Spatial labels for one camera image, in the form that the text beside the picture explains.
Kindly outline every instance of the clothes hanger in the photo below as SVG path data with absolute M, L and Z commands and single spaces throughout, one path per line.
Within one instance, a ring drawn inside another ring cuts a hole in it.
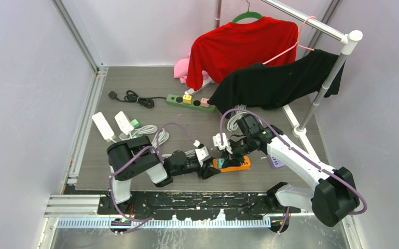
M 247 12 L 238 15 L 238 16 L 235 17 L 231 22 L 239 22 L 239 21 L 242 20 L 242 19 L 250 18 L 250 17 L 251 17 L 251 18 L 256 18 L 256 19 L 260 19 L 260 18 L 263 17 L 261 14 L 259 14 L 259 13 L 257 13 L 257 12 L 251 12 L 251 11 L 250 11 L 250 2 L 248 2 L 248 0 L 246 0 L 246 2 L 248 3 L 248 10 L 247 10 Z
M 302 46 L 302 45 L 300 45 L 300 44 L 298 43 L 298 40 L 300 39 L 300 34 L 301 34 L 302 29 L 303 29 L 303 26 L 305 25 L 305 23 L 306 23 L 309 19 L 312 19 L 312 18 L 315 19 L 315 16 L 308 17 L 308 18 L 301 24 L 300 30 L 299 30 L 298 35 L 297 35 L 297 42 L 296 42 L 292 47 L 290 47 L 290 48 L 286 49 L 285 51 L 281 52 L 280 54 L 274 56 L 273 58 L 269 59 L 268 61 L 264 62 L 263 64 L 265 65 L 265 64 L 267 64 L 267 63 L 269 63 L 269 62 L 271 62 L 271 61 L 277 59 L 278 57 L 284 55 L 285 53 L 287 53 L 287 52 L 290 51 L 291 49 L 295 48 L 296 46 L 299 46 L 300 48 L 305 48 L 305 49 L 314 51 L 313 48 L 308 48 L 308 47 Z

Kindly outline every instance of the green power strip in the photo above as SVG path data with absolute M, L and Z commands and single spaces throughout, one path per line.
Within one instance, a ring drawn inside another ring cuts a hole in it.
M 191 99 L 191 104 L 186 104 L 183 102 L 183 97 L 178 95 L 169 94 L 166 98 L 168 105 L 174 105 L 184 108 L 189 108 L 192 110 L 200 110 L 201 112 L 213 113 L 216 106 L 210 105 L 210 107 L 202 107 L 200 100 Z

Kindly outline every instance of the pink cloth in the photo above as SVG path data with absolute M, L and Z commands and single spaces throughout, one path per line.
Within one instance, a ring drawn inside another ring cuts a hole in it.
M 188 71 L 188 63 L 190 58 L 180 59 L 173 68 L 173 78 L 180 79 L 182 84 L 187 82 L 187 71 Z M 202 80 L 208 79 L 209 74 L 206 71 L 202 71 Z

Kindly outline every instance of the metal pole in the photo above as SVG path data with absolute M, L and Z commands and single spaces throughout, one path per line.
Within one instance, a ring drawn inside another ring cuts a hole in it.
M 331 3 L 329 4 L 326 12 L 323 15 L 323 18 L 320 21 L 329 25 L 332 17 L 334 16 L 335 10 L 337 10 L 342 1 L 343 0 L 331 0 Z M 312 36 L 311 41 L 309 41 L 308 47 L 314 48 L 319 42 L 321 35 L 322 32 L 320 30 L 317 30 Z M 309 50 L 305 50 L 303 56 L 305 57 L 307 54 L 309 54 Z
M 308 112 L 306 113 L 305 118 L 303 119 L 300 126 L 298 127 L 298 131 L 303 131 L 306 124 L 308 123 L 309 119 L 311 119 L 311 117 L 314 115 L 315 110 L 317 109 L 317 107 L 319 107 L 322 97 L 324 97 L 324 94 L 328 91 L 329 87 L 332 84 L 332 81 L 334 81 L 335 76 L 337 76 L 338 71 L 340 71 L 340 69 L 343 66 L 343 64 L 345 63 L 347 57 L 348 56 L 343 53 L 341 53 L 340 56 L 338 57 L 334 66 L 332 67 L 331 72 L 329 73 L 326 80 L 324 81 L 322 88 L 320 89 L 319 93 L 315 97 L 314 101 L 312 101 L 311 107 L 309 108 Z
M 222 7 L 222 0 L 216 0 L 216 17 L 215 20 L 215 28 L 218 28 L 221 24 L 221 7 Z
M 308 18 L 308 16 L 303 14 L 302 12 L 300 12 L 300 11 L 298 11 L 296 9 L 293 9 L 290 6 L 285 5 L 285 4 L 283 4 L 283 3 L 279 2 L 279 1 L 262 0 L 262 2 L 265 2 L 265 3 L 271 5 L 272 7 L 276 8 L 276 9 L 278 9 L 278 10 L 284 12 L 284 13 L 286 13 L 286 14 L 288 14 L 290 16 L 293 16 L 294 18 L 296 18 L 296 19 L 298 19 L 300 21 L 305 21 Z M 320 22 L 318 20 L 309 19 L 306 23 L 309 26 L 314 27 L 314 28 L 320 30 L 321 32 L 323 32 L 323 33 L 325 33 L 325 34 L 329 35 L 330 37 L 335 38 L 337 40 L 341 41 L 345 37 L 345 35 L 342 32 L 340 32 L 340 31 L 338 31 L 338 30 L 336 30 L 336 29 L 334 29 L 334 28 L 332 28 L 332 27 L 330 27 L 330 26 L 328 26 L 328 25 L 326 25 L 326 24 L 324 24 L 324 23 L 322 23 L 322 22 Z
M 62 0 L 51 0 L 51 1 L 55 5 L 60 16 L 63 18 L 63 21 L 65 22 L 66 26 L 68 27 L 69 31 L 71 32 L 71 35 L 74 37 L 75 41 L 77 42 L 82 53 L 85 55 L 86 59 L 88 60 L 89 64 L 91 65 L 92 69 L 96 73 L 98 73 L 99 67 L 97 66 L 97 63 L 95 62 L 94 58 L 92 57 L 91 52 L 89 52 L 88 47 L 86 46 L 85 42 L 83 41 L 83 38 L 81 37 L 70 14 L 66 10 L 65 5 L 63 4 Z

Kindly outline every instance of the pink hanger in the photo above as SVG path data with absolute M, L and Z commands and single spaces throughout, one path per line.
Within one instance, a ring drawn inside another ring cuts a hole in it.
M 308 47 L 305 47 L 305 46 L 302 46 L 302 45 L 300 45 L 300 44 L 298 43 L 298 40 L 300 39 L 300 34 L 301 34 L 301 30 L 303 29 L 303 26 L 305 25 L 305 23 L 306 23 L 309 19 L 312 19 L 312 18 L 315 18 L 315 16 L 308 17 L 308 18 L 301 24 L 301 26 L 300 26 L 300 31 L 298 32 L 296 44 L 294 44 L 292 47 L 286 49 L 285 51 L 281 52 L 280 54 L 274 56 L 273 58 L 269 59 L 268 61 L 264 62 L 264 65 L 267 64 L 267 63 L 269 63 L 269 62 L 271 62 L 271 61 L 273 61 L 273 60 L 275 60 L 275 59 L 277 59 L 278 57 L 284 55 L 285 53 L 287 53 L 287 52 L 290 51 L 291 49 L 295 48 L 296 46 L 299 46 L 299 47 L 301 47 L 301 48 L 306 48 L 306 49 L 308 49 L 308 50 L 314 51 L 314 49 L 308 48 Z

